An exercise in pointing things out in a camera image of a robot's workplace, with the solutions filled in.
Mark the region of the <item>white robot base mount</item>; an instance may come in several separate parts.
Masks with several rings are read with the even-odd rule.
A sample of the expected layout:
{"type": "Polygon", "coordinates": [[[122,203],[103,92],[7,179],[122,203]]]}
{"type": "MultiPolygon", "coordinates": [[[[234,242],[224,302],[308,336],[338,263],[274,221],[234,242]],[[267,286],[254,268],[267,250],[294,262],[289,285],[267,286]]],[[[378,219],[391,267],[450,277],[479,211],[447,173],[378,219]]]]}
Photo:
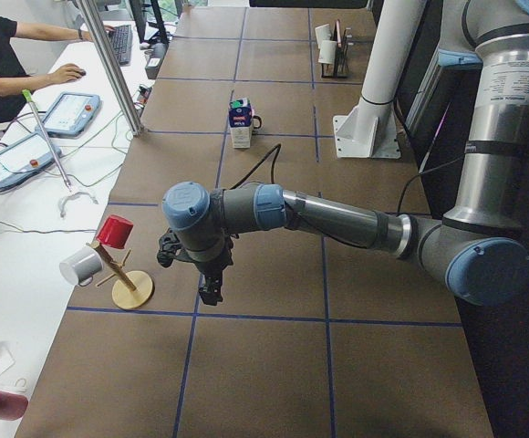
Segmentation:
{"type": "Polygon", "coordinates": [[[425,0],[383,2],[358,104],[333,117],[337,157],[398,159],[393,102],[425,0]]]}

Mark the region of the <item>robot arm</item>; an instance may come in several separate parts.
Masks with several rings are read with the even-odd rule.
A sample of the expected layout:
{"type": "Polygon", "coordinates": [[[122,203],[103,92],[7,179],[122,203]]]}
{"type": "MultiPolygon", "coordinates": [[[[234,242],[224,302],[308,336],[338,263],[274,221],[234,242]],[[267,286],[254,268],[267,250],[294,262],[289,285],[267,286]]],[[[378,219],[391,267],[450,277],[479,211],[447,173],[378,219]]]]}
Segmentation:
{"type": "Polygon", "coordinates": [[[249,95],[267,121],[251,149],[228,149],[221,180],[189,130],[173,144],[183,176],[165,193],[161,266],[202,275],[184,292],[211,315],[318,319],[375,304],[379,291],[501,303],[529,277],[511,202],[529,120],[529,14],[520,2],[448,1],[443,32],[482,68],[460,195],[442,220],[401,211],[392,102],[422,1],[360,9],[189,8],[175,49],[229,64],[215,88],[249,95]]]}

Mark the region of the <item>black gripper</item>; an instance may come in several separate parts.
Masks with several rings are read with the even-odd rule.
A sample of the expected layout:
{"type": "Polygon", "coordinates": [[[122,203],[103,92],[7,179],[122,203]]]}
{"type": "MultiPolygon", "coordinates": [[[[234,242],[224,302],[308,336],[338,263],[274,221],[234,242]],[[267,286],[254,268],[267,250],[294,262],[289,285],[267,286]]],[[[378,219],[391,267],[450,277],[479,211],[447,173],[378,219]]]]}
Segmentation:
{"type": "Polygon", "coordinates": [[[221,274],[226,267],[233,264],[232,249],[228,245],[224,245],[218,255],[215,254],[214,248],[205,251],[187,250],[187,254],[197,269],[206,276],[198,288],[198,294],[203,304],[218,305],[223,302],[223,277],[221,274]]]}

